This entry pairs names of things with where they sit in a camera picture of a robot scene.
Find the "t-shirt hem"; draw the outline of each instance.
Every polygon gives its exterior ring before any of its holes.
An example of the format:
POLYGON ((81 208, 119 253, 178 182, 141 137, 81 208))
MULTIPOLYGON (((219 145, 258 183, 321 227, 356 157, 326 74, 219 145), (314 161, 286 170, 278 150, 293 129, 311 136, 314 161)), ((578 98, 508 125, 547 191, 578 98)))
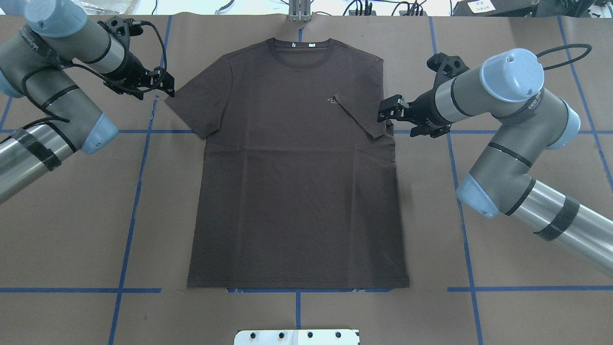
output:
POLYGON ((188 287, 225 287, 229 289, 398 289, 409 287, 409 278, 356 280, 313 279, 188 279, 188 287))

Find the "white metal plate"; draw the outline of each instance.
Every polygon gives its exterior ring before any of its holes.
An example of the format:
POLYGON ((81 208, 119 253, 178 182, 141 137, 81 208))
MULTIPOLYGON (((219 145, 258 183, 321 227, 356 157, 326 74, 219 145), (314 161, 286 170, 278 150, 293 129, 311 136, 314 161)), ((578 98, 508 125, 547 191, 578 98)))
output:
POLYGON ((244 330, 234 345, 359 345, 359 330, 244 330))

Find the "black tape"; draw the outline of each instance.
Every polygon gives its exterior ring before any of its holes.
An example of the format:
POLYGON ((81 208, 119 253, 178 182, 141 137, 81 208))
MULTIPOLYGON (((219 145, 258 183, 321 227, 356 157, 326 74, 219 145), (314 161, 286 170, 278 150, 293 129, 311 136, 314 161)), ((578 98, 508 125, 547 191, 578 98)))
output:
POLYGON ((107 44, 107 48, 104 50, 104 53, 102 53, 102 55, 100 55, 97 59, 93 59, 91 61, 83 61, 83 63, 93 64, 93 63, 97 63, 98 61, 104 59, 109 53, 109 51, 111 50, 111 43, 112 43, 111 36, 109 35, 109 44, 107 44))
POLYGON ((577 213, 579 212, 579 207, 581 204, 570 196, 566 196, 564 200, 564 205, 560 209, 557 215, 551 223, 545 227, 545 229, 535 233, 545 239, 546 241, 553 241, 558 236, 562 235, 568 227, 571 226, 573 220, 577 217, 577 213))
POLYGON ((68 92, 70 92, 70 91, 72 91, 72 90, 76 90, 76 89, 78 89, 78 88, 79 88, 79 87, 78 87, 78 86, 76 86, 76 85, 71 85, 71 86, 69 86, 69 87, 67 87, 67 88, 65 88, 65 89, 63 89, 63 90, 61 90, 61 91, 57 92, 55 95, 53 95, 53 96, 49 97, 49 99, 48 99, 48 100, 46 100, 46 101, 45 101, 43 104, 41 104, 41 105, 40 105, 40 108, 41 108, 41 109, 46 109, 46 108, 48 108, 48 107, 51 105, 51 103, 53 103, 53 102, 57 101, 57 100, 58 100, 58 98, 60 98, 60 97, 64 96, 64 95, 65 95, 65 94, 67 94, 68 92))
POLYGON ((454 80, 451 82, 451 101, 454 103, 455 108, 462 113, 462 115, 464 116, 468 116, 468 117, 473 117, 474 115, 470 115, 468 113, 466 113, 464 110, 462 110, 460 108, 460 106, 458 105, 458 102, 455 101, 455 94, 454 94, 454 85, 455 85, 455 81, 456 78, 454 78, 454 80))
POLYGON ((532 168, 532 162, 527 160, 524 156, 520 155, 519 153, 509 150, 506 147, 496 144, 493 141, 490 141, 489 144, 487 144, 489 147, 493 147, 494 149, 500 150, 504 153, 506 153, 507 155, 515 158, 516 160, 519 160, 520 162, 522 162, 523 164, 527 165, 528 168, 532 168))
POLYGON ((23 128, 16 130, 10 136, 23 145, 31 154, 36 156, 49 171, 53 171, 55 168, 62 165, 62 161, 59 160, 58 156, 56 156, 53 151, 46 148, 35 136, 23 128))
POLYGON ((506 213, 505 213, 506 215, 511 215, 511 214, 513 214, 513 212, 517 211, 519 206, 521 206, 524 203, 524 201, 526 200, 526 198, 528 197, 528 194, 530 194, 530 192, 532 192, 532 188, 535 187, 535 184, 536 184, 536 179, 534 177, 532 177, 532 180, 530 181, 530 184, 528 184, 528 188, 526 188, 526 190, 524 191, 522 196, 519 198, 519 200, 517 200, 515 205, 513 205, 513 207, 511 207, 510 210, 506 211, 506 213))

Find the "white label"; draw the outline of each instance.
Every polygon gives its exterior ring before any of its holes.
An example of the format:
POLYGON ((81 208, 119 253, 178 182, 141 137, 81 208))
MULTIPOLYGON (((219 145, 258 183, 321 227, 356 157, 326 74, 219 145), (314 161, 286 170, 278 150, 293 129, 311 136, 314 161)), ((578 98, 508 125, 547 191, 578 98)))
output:
POLYGON ((470 7, 470 10, 473 11, 473 13, 484 13, 496 10, 496 7, 494 7, 490 0, 469 2, 468 7, 470 7))

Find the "t-shirt sleeve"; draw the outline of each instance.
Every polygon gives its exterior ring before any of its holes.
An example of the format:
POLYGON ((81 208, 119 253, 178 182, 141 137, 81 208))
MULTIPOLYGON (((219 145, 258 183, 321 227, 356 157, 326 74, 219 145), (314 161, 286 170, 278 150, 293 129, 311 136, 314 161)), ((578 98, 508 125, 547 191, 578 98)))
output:
POLYGON ((222 56, 177 90, 166 104, 202 139, 221 128, 230 98, 232 70, 222 56))
POLYGON ((378 58, 366 70, 357 73, 342 90, 334 94, 339 105, 371 137, 385 134, 386 123, 377 122, 379 103, 383 100, 383 60, 378 58))

